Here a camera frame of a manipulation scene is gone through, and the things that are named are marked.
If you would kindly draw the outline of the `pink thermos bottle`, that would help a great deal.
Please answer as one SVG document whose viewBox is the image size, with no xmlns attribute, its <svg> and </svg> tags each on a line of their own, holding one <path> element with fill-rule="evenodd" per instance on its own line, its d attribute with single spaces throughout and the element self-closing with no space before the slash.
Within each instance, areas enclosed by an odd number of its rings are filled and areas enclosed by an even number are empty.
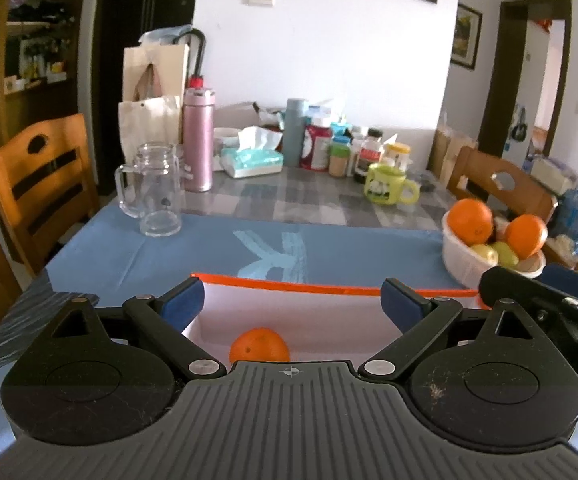
<svg viewBox="0 0 578 480">
<path fill-rule="evenodd" d="M 183 101 L 183 177 L 185 190 L 212 188 L 215 91 L 188 88 Z"/>
</svg>

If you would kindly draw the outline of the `orange cardboard box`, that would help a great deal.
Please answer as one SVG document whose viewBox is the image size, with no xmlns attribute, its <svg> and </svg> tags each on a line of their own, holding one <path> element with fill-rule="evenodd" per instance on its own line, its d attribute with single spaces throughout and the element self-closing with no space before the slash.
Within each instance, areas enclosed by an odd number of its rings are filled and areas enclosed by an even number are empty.
<svg viewBox="0 0 578 480">
<path fill-rule="evenodd" d="M 241 334 L 266 327 L 291 359 L 359 366 L 402 333 L 383 313 L 380 289 L 289 284 L 200 274 L 204 305 L 183 334 L 227 365 Z"/>
</svg>

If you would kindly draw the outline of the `wooden chair far left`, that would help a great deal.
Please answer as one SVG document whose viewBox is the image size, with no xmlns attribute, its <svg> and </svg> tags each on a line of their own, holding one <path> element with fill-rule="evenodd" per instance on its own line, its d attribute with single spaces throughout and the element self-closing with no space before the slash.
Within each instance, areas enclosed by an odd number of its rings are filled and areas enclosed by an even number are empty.
<svg viewBox="0 0 578 480">
<path fill-rule="evenodd" d="M 59 238 L 98 209 L 82 114 L 36 122 L 0 147 L 0 214 L 30 274 L 39 274 Z"/>
</svg>

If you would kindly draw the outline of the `wooden chair far right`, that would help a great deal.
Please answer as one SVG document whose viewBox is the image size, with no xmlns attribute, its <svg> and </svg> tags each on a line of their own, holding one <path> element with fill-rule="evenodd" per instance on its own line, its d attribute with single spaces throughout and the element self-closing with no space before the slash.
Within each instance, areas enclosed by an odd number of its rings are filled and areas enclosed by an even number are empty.
<svg viewBox="0 0 578 480">
<path fill-rule="evenodd" d="M 546 223 L 557 206 L 554 194 L 521 168 L 469 146 L 460 150 L 447 189 L 457 200 L 494 197 L 513 214 L 534 214 Z"/>
</svg>

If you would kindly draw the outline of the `yellow lid jar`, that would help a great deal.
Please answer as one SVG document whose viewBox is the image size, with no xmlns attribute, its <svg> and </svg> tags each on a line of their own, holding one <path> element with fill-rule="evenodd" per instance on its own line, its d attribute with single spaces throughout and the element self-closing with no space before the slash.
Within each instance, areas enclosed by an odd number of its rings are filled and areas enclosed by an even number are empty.
<svg viewBox="0 0 578 480">
<path fill-rule="evenodd" d="M 383 145 L 382 164 L 405 172 L 411 161 L 411 147 L 400 142 L 389 142 Z"/>
</svg>

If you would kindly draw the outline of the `paper shopping bag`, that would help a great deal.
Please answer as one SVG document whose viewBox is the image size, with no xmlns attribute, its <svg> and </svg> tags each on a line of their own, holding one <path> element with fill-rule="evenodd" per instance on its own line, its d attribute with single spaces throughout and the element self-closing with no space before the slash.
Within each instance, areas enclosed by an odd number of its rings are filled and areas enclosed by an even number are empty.
<svg viewBox="0 0 578 480">
<path fill-rule="evenodd" d="M 126 162 L 145 143 L 181 141 L 188 51 L 186 44 L 124 49 L 118 121 Z"/>
</svg>

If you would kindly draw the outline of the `grey tall bottle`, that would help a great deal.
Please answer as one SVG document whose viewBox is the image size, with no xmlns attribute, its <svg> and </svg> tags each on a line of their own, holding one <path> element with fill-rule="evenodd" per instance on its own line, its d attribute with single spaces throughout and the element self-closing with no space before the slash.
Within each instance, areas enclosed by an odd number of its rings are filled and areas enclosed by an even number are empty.
<svg viewBox="0 0 578 480">
<path fill-rule="evenodd" d="M 300 166 L 303 150 L 307 102 L 303 99 L 289 99 L 285 110 L 283 127 L 283 164 L 287 167 Z"/>
</svg>

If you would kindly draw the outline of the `blue tablecloth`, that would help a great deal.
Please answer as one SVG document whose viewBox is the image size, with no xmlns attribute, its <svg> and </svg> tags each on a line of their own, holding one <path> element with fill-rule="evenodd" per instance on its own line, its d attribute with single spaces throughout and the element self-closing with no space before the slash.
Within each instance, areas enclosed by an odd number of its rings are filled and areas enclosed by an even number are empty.
<svg viewBox="0 0 578 480">
<path fill-rule="evenodd" d="M 169 237 L 140 234 L 117 206 L 103 208 L 50 260 L 0 325 L 0 387 L 12 361 L 68 299 L 102 306 L 159 296 L 193 273 L 311 285 L 456 289 L 438 231 L 350 228 L 186 214 Z M 12 444 L 0 401 L 0 454 Z"/>
</svg>

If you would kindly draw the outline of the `red label jar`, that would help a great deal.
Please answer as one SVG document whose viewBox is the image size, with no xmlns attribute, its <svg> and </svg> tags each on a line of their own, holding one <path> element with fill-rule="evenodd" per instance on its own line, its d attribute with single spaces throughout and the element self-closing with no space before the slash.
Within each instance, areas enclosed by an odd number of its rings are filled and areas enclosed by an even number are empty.
<svg viewBox="0 0 578 480">
<path fill-rule="evenodd" d="M 300 165 L 304 169 L 326 171 L 332 139 L 331 121 L 328 116 L 316 115 L 305 127 Z"/>
</svg>

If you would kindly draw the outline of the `orange in basket left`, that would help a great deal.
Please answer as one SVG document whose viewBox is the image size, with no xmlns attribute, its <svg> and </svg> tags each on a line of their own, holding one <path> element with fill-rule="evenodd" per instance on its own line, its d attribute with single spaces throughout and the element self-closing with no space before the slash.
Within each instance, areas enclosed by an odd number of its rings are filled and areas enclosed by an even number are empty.
<svg viewBox="0 0 578 480">
<path fill-rule="evenodd" d="M 463 198 L 449 209 L 447 225 L 467 246 L 485 244 L 494 231 L 493 212 L 482 200 Z"/>
</svg>

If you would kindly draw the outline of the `tissue pack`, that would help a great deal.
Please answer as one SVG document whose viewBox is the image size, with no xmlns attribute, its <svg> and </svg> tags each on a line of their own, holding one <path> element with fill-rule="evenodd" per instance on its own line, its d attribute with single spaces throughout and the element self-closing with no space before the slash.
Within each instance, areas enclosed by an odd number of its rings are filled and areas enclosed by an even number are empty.
<svg viewBox="0 0 578 480">
<path fill-rule="evenodd" d="M 283 169 L 283 154 L 277 151 L 283 134 L 250 126 L 239 131 L 236 148 L 222 148 L 219 161 L 233 179 L 278 174 Z"/>
</svg>

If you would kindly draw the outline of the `wooden shelf cabinet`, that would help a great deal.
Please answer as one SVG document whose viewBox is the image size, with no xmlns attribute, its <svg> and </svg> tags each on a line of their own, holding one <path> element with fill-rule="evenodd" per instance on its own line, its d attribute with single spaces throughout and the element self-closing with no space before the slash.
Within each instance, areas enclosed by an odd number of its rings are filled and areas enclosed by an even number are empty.
<svg viewBox="0 0 578 480">
<path fill-rule="evenodd" d="M 0 146 L 76 114 L 83 0 L 0 0 Z"/>
</svg>

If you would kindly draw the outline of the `framed picture right wall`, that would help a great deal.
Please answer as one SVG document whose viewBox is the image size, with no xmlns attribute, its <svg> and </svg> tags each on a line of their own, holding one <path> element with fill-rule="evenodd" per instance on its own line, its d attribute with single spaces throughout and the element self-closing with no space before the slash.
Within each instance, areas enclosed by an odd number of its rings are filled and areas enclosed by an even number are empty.
<svg viewBox="0 0 578 480">
<path fill-rule="evenodd" d="M 452 62 L 474 70 L 478 57 L 482 13 L 459 3 L 452 47 Z"/>
</svg>

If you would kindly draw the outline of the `glass jar mug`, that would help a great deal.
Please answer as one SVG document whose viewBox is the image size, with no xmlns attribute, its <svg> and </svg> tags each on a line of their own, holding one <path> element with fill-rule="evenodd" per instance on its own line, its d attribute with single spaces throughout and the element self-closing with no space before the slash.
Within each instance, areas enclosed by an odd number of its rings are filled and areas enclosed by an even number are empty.
<svg viewBox="0 0 578 480">
<path fill-rule="evenodd" d="M 132 162 L 114 171 L 120 209 L 138 221 L 140 233 L 168 237 L 182 229 L 182 177 L 175 144 L 140 145 Z"/>
</svg>

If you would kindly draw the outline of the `large orange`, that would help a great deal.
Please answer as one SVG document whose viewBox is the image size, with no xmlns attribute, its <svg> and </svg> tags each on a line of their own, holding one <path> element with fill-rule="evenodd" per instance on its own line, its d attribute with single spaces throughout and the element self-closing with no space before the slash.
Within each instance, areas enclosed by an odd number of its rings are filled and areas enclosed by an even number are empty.
<svg viewBox="0 0 578 480">
<path fill-rule="evenodd" d="M 266 327 L 241 334 L 229 349 L 229 362 L 289 362 L 290 351 L 276 332 Z"/>
</svg>

